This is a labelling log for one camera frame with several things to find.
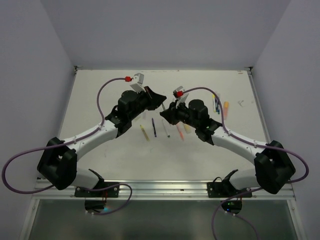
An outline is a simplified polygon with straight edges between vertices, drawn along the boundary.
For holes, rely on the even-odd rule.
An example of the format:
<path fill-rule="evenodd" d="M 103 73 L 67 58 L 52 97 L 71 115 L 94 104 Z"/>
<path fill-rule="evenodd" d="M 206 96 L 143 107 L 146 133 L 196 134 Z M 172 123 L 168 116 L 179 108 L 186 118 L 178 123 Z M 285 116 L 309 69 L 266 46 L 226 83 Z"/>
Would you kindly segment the orange thin highlighter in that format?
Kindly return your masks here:
<path fill-rule="evenodd" d="M 178 133 L 179 133 L 179 136 L 180 136 L 181 140 L 184 141 L 185 138 L 184 138 L 183 132 L 182 132 L 179 124 L 176 125 L 176 128 L 177 128 L 177 131 L 178 131 Z"/>

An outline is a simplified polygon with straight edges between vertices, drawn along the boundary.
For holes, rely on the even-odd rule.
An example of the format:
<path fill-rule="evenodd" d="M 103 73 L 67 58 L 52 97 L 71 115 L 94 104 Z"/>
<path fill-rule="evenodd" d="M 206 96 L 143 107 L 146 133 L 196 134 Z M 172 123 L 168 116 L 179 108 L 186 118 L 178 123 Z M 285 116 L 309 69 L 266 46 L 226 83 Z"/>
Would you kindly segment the yellow thick highlighter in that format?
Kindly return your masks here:
<path fill-rule="evenodd" d="M 191 127 L 190 127 L 189 125 L 184 124 L 183 127 L 184 127 L 185 132 L 186 132 L 187 134 L 190 134 L 190 133 L 192 132 Z"/>

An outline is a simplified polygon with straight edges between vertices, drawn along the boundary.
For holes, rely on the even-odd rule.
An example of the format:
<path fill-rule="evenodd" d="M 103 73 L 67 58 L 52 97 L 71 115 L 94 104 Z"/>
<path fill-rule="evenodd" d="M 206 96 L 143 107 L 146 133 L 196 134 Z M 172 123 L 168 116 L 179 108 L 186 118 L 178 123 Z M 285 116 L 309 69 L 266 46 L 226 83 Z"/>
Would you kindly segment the purple gel pen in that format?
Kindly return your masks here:
<path fill-rule="evenodd" d="M 157 131 L 156 131 L 155 120 L 154 120 L 153 117 L 151 118 L 151 123 L 152 123 L 153 134 L 154 134 L 154 137 L 156 138 L 157 137 Z"/>

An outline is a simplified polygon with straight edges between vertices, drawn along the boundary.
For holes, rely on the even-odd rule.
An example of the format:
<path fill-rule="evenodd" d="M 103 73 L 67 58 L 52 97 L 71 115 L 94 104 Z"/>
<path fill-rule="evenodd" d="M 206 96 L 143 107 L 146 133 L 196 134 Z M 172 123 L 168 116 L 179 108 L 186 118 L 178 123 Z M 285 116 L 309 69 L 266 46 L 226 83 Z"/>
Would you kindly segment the yellow thin highlighter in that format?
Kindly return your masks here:
<path fill-rule="evenodd" d="M 149 136 L 148 136 L 148 134 L 147 134 L 147 132 L 146 132 L 146 130 L 145 130 L 145 128 L 140 124 L 139 125 L 140 126 L 140 129 L 141 129 L 141 131 L 142 131 L 142 133 L 143 133 L 143 135 L 144 135 L 144 137 L 145 137 L 145 139 L 146 139 L 146 141 L 150 141 L 150 139 L 149 139 Z"/>

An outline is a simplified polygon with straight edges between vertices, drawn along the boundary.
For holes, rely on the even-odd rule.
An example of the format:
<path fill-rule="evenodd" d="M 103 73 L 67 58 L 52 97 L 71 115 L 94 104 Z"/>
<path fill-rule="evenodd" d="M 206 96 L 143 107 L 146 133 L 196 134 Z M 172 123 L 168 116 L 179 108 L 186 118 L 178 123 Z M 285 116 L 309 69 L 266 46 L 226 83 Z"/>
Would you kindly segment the blue green pen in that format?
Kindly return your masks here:
<path fill-rule="evenodd" d="M 215 101 L 215 111 L 217 112 L 218 115 L 220 115 L 221 114 L 221 110 L 220 110 L 219 101 L 217 100 L 216 97 L 214 98 L 214 101 Z"/>

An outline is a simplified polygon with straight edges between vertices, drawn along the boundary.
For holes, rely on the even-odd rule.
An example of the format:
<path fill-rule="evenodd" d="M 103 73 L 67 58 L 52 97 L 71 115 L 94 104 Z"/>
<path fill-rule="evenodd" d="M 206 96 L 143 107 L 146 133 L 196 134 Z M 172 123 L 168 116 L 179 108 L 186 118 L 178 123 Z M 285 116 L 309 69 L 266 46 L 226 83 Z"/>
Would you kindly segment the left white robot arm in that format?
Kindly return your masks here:
<path fill-rule="evenodd" d="M 78 168 L 78 160 L 101 144 L 123 135 L 131 128 L 133 119 L 144 111 L 156 110 L 165 100 L 166 96 L 153 92 L 148 86 L 140 92 L 124 91 L 102 123 L 74 137 L 50 139 L 37 165 L 38 172 L 58 190 L 74 186 L 86 189 L 92 196 L 101 195 L 103 178 L 92 169 Z"/>

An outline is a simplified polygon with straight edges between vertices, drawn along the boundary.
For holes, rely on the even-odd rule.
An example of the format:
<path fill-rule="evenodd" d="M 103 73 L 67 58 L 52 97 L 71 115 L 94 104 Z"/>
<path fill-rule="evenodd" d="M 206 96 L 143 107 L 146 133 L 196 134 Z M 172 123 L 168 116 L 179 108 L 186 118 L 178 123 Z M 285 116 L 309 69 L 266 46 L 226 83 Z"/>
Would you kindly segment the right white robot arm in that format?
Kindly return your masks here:
<path fill-rule="evenodd" d="M 213 185 L 216 193 L 224 197 L 235 196 L 248 188 L 262 188 L 275 195 L 296 172 L 279 142 L 264 143 L 243 136 L 232 137 L 230 130 L 210 117 L 202 100 L 195 99 L 189 104 L 172 102 L 160 115 L 171 125 L 179 122 L 189 125 L 201 141 L 227 149 L 254 166 L 247 170 L 235 169 Z"/>

